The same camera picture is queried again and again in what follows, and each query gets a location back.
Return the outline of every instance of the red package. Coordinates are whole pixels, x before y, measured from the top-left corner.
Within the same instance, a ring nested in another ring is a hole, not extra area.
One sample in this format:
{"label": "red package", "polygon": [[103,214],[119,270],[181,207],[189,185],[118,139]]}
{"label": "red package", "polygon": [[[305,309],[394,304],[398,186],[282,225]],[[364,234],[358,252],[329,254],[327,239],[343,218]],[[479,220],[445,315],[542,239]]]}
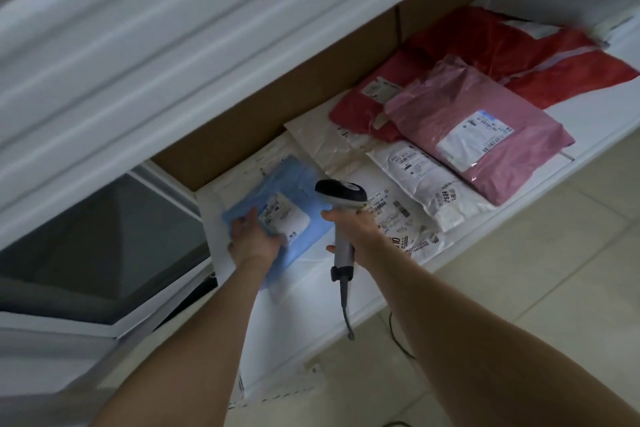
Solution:
{"label": "red package", "polygon": [[562,124],[455,56],[385,110],[407,139],[496,205],[575,142]]}
{"label": "red package", "polygon": [[395,142],[404,137],[383,113],[384,104],[430,70],[434,61],[419,50],[401,48],[365,78],[329,113],[329,119],[354,133]]}
{"label": "red package", "polygon": [[540,109],[640,75],[581,30],[460,7],[407,45],[439,61],[452,54]]}

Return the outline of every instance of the beige floor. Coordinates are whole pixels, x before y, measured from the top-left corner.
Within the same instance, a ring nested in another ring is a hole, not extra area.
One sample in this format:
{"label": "beige floor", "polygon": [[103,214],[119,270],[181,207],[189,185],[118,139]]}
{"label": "beige floor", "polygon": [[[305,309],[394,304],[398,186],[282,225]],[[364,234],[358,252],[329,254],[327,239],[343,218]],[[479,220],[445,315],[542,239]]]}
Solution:
{"label": "beige floor", "polygon": [[[587,368],[640,410],[640,131],[438,274]],[[232,410],[228,426],[449,425],[388,310],[319,357],[323,388]]]}

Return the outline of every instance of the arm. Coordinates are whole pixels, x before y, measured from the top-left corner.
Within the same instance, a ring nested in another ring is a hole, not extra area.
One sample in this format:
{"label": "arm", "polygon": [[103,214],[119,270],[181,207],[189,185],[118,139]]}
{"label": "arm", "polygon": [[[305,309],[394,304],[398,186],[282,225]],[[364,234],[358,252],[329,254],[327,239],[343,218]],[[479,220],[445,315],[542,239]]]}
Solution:
{"label": "arm", "polygon": [[224,424],[253,302],[281,245],[255,208],[232,223],[231,237],[231,277],[126,379],[93,427]]}
{"label": "arm", "polygon": [[640,426],[640,415],[583,368],[429,274],[368,213],[332,210],[459,426]]}

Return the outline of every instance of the person's left hand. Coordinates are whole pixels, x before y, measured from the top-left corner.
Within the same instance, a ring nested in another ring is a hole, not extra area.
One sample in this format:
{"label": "person's left hand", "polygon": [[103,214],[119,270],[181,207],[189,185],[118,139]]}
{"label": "person's left hand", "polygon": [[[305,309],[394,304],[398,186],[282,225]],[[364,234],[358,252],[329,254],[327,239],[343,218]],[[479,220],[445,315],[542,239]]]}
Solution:
{"label": "person's left hand", "polygon": [[237,268],[256,267],[266,274],[282,245],[282,237],[270,237],[262,229],[258,220],[258,208],[255,206],[246,217],[231,222],[228,251]]}

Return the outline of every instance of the person's right arm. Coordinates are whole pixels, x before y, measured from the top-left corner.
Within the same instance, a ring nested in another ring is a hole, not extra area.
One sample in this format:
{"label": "person's right arm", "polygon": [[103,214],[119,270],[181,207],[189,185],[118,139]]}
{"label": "person's right arm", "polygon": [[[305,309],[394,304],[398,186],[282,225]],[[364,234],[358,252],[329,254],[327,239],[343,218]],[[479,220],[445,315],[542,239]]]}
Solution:
{"label": "person's right arm", "polygon": [[640,426],[640,414],[574,361],[408,258],[369,213],[323,217],[355,246],[458,427]]}

